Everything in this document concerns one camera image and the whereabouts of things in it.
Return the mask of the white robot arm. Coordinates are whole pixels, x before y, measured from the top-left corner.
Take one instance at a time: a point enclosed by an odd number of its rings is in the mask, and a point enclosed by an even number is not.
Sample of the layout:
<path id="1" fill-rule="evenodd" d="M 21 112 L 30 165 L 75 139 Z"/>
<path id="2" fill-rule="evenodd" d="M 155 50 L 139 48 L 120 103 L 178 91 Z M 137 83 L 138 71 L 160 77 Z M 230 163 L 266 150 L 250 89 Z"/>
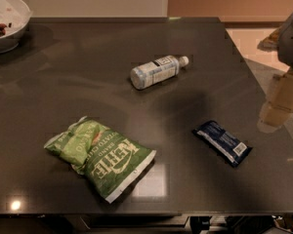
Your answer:
<path id="1" fill-rule="evenodd" d="M 257 124 L 263 133 L 273 133 L 293 115 L 293 13 L 278 30 L 276 44 L 278 60 L 289 69 L 270 81 Z"/>

